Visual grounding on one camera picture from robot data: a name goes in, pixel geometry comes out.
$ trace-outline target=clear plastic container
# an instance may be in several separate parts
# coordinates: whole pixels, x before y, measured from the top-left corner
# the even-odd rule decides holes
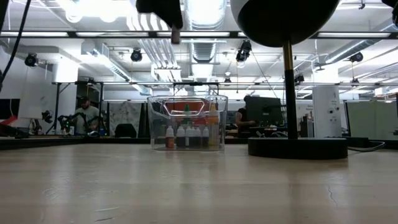
[[[227,106],[228,97],[219,95],[148,97],[152,148],[184,151],[223,150]],[[178,147],[176,144],[170,147],[170,139],[166,140],[166,136],[170,136],[170,130],[167,134],[170,126]]]

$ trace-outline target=table surface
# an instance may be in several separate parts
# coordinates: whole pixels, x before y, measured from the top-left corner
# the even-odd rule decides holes
[[[246,147],[0,151],[0,223],[398,223],[398,152],[295,161]]]

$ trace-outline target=person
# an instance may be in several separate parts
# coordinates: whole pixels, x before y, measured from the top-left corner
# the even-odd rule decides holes
[[[78,108],[75,112],[76,113],[83,113],[86,115],[86,120],[89,121],[90,119],[93,119],[95,116],[98,116],[100,114],[100,111],[98,108],[96,108],[95,106],[91,106],[90,105],[90,100],[88,99],[88,97],[83,96],[80,98],[80,108]],[[85,122],[84,119],[81,116],[77,116],[76,120],[75,120],[75,128],[76,128],[76,133],[77,134],[84,134],[86,135],[86,128],[85,128]],[[94,131],[96,130],[98,125],[98,120],[94,120],[91,122],[91,124],[89,124],[89,128]]]
[[[248,113],[246,109],[246,101],[250,96],[245,96],[243,98],[245,105],[243,108],[240,108],[238,112],[236,112],[236,125],[238,126],[238,137],[239,138],[248,138],[250,135],[249,128],[256,125],[255,121],[248,120]]]

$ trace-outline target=computer monitor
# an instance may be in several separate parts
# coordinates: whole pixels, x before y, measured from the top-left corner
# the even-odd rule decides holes
[[[264,126],[284,124],[282,107],[279,98],[250,96],[246,99],[248,120],[257,121]]]

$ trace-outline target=plastic bin handle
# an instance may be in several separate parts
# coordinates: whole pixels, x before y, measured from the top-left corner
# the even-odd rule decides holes
[[[195,113],[195,114],[171,114],[168,107],[166,106],[167,103],[192,103],[192,102],[198,102],[201,103],[200,110]],[[169,116],[179,116],[179,117],[192,117],[192,116],[198,116],[204,109],[205,107],[205,102],[206,100],[203,98],[170,98],[165,101],[163,101],[163,107],[169,114]]]

